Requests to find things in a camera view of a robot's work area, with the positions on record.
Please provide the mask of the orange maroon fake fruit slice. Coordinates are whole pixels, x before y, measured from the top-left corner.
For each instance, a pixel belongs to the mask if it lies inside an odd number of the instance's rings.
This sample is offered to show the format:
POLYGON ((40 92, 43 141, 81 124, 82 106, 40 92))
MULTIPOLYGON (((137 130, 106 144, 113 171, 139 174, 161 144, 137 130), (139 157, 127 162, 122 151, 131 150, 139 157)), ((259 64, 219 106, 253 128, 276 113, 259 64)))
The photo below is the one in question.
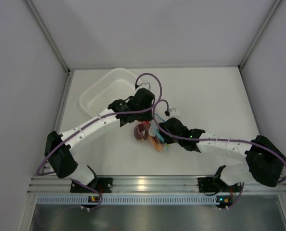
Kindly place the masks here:
POLYGON ((149 136, 148 139, 158 152, 165 150, 165 144, 157 136, 149 136))

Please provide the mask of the dark maroon fake fig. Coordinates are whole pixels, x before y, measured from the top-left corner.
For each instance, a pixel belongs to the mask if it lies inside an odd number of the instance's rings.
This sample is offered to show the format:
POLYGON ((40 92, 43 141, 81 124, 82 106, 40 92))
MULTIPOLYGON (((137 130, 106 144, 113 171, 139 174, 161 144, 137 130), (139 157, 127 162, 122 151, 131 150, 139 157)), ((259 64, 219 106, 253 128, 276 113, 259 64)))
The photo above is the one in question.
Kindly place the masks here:
POLYGON ((144 123, 140 123, 135 126, 133 130, 133 135, 137 141, 143 142, 148 139, 148 131, 149 127, 144 123))

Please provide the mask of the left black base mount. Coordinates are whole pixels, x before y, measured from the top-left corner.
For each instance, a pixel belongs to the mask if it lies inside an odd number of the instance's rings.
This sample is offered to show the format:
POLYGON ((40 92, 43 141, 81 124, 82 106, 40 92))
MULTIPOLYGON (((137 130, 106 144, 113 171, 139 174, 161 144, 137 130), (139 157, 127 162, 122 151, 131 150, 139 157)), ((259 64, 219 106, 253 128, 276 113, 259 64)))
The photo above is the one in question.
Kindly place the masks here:
MULTIPOLYGON (((99 193, 111 193, 111 186, 113 185, 113 179, 112 178, 106 178, 106 177, 100 177, 98 179, 94 179, 90 184, 87 186, 90 188, 93 188, 99 193)), ((80 186, 78 183, 72 181, 71 193, 91 193, 92 191, 80 186)))

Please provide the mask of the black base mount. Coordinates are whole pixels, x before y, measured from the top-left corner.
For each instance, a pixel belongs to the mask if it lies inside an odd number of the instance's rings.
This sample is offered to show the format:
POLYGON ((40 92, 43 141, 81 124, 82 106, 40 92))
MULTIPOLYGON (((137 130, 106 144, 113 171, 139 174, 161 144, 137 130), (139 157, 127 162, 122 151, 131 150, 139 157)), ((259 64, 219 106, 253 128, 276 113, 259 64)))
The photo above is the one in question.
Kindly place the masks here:
POLYGON ((213 177, 201 177, 197 181, 200 193, 217 193, 219 191, 213 177))
MULTIPOLYGON (((113 179, 112 178, 106 178, 106 177, 100 177, 98 179, 94 179, 90 184, 87 186, 90 188, 93 188, 99 193, 111 193, 111 186, 113 185, 113 179)), ((72 181, 71 193, 91 193, 92 191, 80 186, 78 183, 72 181)))

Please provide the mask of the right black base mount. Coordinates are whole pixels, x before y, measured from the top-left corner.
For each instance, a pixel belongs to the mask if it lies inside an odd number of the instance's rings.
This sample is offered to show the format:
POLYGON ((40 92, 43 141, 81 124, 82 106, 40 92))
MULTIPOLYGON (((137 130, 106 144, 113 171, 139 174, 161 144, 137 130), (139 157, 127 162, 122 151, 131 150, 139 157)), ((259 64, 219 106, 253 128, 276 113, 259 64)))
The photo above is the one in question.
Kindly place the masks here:
POLYGON ((201 177, 197 181, 200 193, 217 193, 219 191, 213 177, 201 177))

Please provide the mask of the clear zip top bag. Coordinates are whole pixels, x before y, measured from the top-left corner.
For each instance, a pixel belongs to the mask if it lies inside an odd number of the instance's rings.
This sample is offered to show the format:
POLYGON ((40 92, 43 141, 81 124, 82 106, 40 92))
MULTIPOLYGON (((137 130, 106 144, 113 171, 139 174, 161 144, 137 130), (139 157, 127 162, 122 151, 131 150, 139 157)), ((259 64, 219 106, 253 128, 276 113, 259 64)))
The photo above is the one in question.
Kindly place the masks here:
POLYGON ((156 126, 153 119, 151 121, 144 121, 144 122, 140 122, 140 123, 144 123, 149 127, 149 131, 148 131, 149 135, 148 136, 157 136, 165 144, 166 147, 165 147, 164 151, 167 151, 169 149, 169 145, 165 143, 163 137, 159 134, 158 127, 156 126))

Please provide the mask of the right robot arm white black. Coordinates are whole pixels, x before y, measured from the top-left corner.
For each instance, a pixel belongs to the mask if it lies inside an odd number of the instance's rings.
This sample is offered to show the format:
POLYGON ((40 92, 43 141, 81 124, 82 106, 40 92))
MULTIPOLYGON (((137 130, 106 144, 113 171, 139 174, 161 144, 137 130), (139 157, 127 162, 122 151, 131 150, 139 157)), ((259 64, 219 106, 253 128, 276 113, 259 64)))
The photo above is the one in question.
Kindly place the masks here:
POLYGON ((167 144, 177 143, 190 152, 237 160, 236 165, 218 168, 213 184, 219 191, 252 180, 275 187, 286 167, 286 157, 265 136, 258 135, 250 141, 225 139, 202 129, 188 129, 176 118, 159 123, 158 132, 167 144))

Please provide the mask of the aluminium mounting rail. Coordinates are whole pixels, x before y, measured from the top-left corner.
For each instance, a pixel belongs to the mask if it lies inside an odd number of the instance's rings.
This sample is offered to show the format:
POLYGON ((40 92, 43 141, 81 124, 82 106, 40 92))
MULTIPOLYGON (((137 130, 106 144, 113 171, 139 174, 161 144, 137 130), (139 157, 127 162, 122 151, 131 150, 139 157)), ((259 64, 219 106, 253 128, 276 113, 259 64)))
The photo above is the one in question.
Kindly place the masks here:
MULTIPOLYGON (((113 193, 199 193, 200 176, 112 176, 109 187, 113 193)), ((73 183, 70 179, 55 176, 33 177, 28 193, 69 193, 73 183)), ((257 182, 245 183, 244 192, 248 194, 283 194, 286 183, 271 188, 257 182)))

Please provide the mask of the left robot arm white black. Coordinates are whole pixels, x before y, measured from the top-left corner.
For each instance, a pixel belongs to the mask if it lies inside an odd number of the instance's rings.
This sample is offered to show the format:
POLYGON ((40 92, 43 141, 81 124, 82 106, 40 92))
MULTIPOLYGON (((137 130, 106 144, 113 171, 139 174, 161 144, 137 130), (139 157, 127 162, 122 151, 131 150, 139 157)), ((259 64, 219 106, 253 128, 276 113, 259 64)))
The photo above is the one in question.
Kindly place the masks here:
POLYGON ((46 140, 45 158, 54 174, 60 179, 70 177, 79 181, 87 192, 95 191, 98 186, 95 172, 89 166, 79 164, 74 155, 81 146, 112 129, 135 121, 151 120, 154 101, 155 95, 141 88, 126 100, 114 100, 100 114, 76 128, 61 134, 51 132, 46 140))

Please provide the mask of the white perforated plastic basket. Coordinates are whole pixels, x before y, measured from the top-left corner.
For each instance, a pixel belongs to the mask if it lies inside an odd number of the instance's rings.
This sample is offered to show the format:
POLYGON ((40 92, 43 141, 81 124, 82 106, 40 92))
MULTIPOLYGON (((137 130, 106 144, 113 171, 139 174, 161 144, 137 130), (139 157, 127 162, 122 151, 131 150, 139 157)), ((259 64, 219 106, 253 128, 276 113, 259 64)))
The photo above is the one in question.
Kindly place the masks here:
POLYGON ((79 105, 88 115, 95 117, 113 101, 133 96, 136 79, 131 71, 115 68, 81 94, 79 105))

